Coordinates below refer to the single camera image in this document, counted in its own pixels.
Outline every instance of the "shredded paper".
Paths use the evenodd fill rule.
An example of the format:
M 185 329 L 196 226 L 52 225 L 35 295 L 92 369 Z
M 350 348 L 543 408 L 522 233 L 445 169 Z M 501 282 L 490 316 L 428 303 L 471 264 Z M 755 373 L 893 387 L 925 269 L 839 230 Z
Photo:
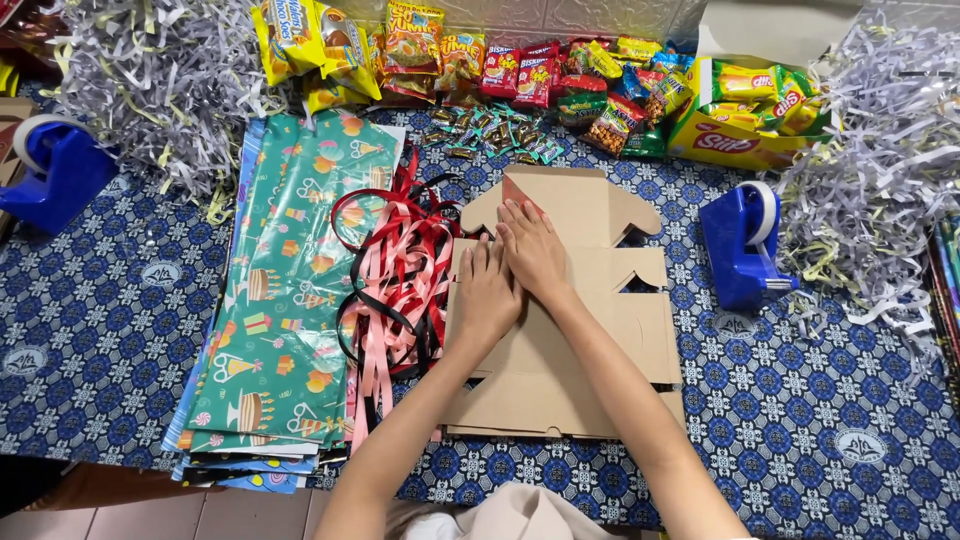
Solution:
M 80 0 L 57 37 L 65 111 L 90 118 L 126 169 L 227 201 L 248 118 L 284 110 L 244 0 Z
M 861 21 L 816 66 L 829 73 L 826 107 L 843 129 L 779 179 L 780 264 L 846 286 L 862 308 L 851 321 L 891 323 L 913 346 L 921 377 L 931 358 L 930 341 L 918 336 L 932 328 L 929 296 L 918 288 L 927 226 L 957 208 L 960 192 L 960 39 L 888 28 L 882 12 Z

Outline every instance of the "table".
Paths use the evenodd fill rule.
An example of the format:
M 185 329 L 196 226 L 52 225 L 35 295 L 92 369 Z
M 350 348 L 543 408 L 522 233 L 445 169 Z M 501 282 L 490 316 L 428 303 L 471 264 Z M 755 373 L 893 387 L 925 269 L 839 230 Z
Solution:
M 428 123 L 424 113 L 407 110 L 376 111 L 372 119 L 409 126 L 415 141 Z M 717 307 L 696 210 L 749 173 L 686 160 L 615 161 L 563 131 L 554 133 L 565 152 L 552 164 L 602 168 L 663 216 L 663 232 L 643 245 L 662 246 L 667 255 L 688 432 L 751 533 L 851 539 L 960 534 L 960 424 L 938 378 L 914 389 L 899 385 L 909 362 L 889 328 L 852 325 L 843 315 L 842 294 L 812 290 L 828 313 L 828 327 L 814 339 L 800 338 L 798 313 L 788 313 L 787 301 L 754 318 Z M 420 157 L 424 178 L 443 172 L 464 178 L 441 188 L 446 199 L 460 200 L 498 182 L 510 162 L 508 157 L 449 160 L 439 149 L 421 150 Z M 116 197 L 106 210 L 95 201 L 69 237 L 35 249 L 29 238 L 17 235 L 0 257 L 0 357 L 24 347 L 47 357 L 32 375 L 0 374 L 0 453 L 161 470 L 174 464 L 174 456 L 158 444 L 211 314 L 229 230 L 208 229 L 195 214 L 170 208 L 162 196 L 128 190 Z M 115 219 L 121 210 L 123 227 Z M 166 227 L 155 235 L 157 249 L 150 257 L 171 261 L 182 272 L 167 287 L 140 282 L 147 266 L 141 260 L 147 252 L 140 250 L 151 239 L 146 231 L 153 230 L 143 225 L 157 216 Z M 97 227 L 87 233 L 90 223 Z M 114 247 L 97 255 L 102 239 L 117 228 Z M 132 260 L 116 255 L 116 246 L 128 242 L 120 253 L 134 253 Z M 197 245 L 201 256 L 195 258 Z M 73 270 L 77 265 L 65 254 L 78 246 L 87 251 L 80 269 Z M 85 277 L 97 257 L 108 260 L 107 269 L 87 271 Z M 124 265 L 126 272 L 111 270 Z M 27 273 L 49 277 L 41 286 L 47 292 L 39 294 L 50 295 L 50 301 L 32 300 L 36 286 L 20 277 Z M 73 298 L 88 289 L 92 295 L 80 310 Z M 113 289 L 138 295 L 118 292 L 113 300 L 97 299 L 98 291 Z M 159 301 L 148 307 L 151 324 L 110 316 L 128 296 L 131 306 L 145 296 L 148 306 Z M 22 307 L 25 302 L 34 307 Z M 58 337 L 65 331 L 56 320 L 64 316 L 77 320 L 66 340 Z M 68 349 L 75 340 L 92 345 L 81 355 Z M 141 343 L 138 349 L 131 345 Z M 395 384 L 395 400 L 413 383 Z M 308 486 L 329 489 L 338 475 L 338 467 L 328 467 Z M 616 441 L 448 437 L 428 445 L 398 496 L 476 504 L 507 481 L 562 493 L 598 522 L 660 525 L 643 477 Z

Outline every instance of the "tape dispenser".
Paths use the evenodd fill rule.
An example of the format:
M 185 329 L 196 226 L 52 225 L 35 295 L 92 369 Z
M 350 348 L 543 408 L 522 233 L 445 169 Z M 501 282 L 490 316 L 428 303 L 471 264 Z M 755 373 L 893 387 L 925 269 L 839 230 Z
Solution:
M 744 182 L 700 208 L 720 307 L 759 311 L 800 286 L 777 271 L 780 198 L 763 182 Z
M 61 233 L 119 171 L 87 126 L 69 116 L 31 116 L 13 133 L 26 171 L 0 187 L 0 209 L 49 234 Z

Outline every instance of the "hand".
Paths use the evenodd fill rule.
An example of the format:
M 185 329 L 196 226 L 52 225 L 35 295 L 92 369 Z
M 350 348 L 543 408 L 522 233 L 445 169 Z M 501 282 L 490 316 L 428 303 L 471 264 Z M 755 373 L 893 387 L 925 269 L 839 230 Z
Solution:
M 464 313 L 463 331 L 469 331 L 492 347 L 520 316 L 523 288 L 514 281 L 503 258 L 503 241 L 498 237 L 490 245 L 486 233 L 480 235 L 476 249 L 467 248 L 460 257 L 460 309 Z
M 502 223 L 496 224 L 497 240 L 503 239 L 507 263 L 514 278 L 541 302 L 567 289 L 566 250 L 553 229 L 550 217 L 537 214 L 533 203 L 507 200 L 499 208 Z

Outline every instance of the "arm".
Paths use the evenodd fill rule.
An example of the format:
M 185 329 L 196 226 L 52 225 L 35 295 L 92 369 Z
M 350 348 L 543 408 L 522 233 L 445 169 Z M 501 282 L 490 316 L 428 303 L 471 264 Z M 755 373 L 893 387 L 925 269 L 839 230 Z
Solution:
M 650 486 L 674 540 L 724 540 L 750 534 L 643 373 L 565 279 L 566 253 L 550 218 L 530 203 L 500 207 L 498 235 L 516 280 L 550 312 L 580 358 L 600 405 Z
M 470 339 L 454 338 L 444 358 L 383 419 L 344 466 L 314 540 L 381 539 L 387 504 L 423 453 L 441 413 L 461 391 L 473 370 L 514 325 L 522 289 L 510 285 L 498 239 L 489 248 L 485 234 L 477 249 L 460 261 L 458 302 Z

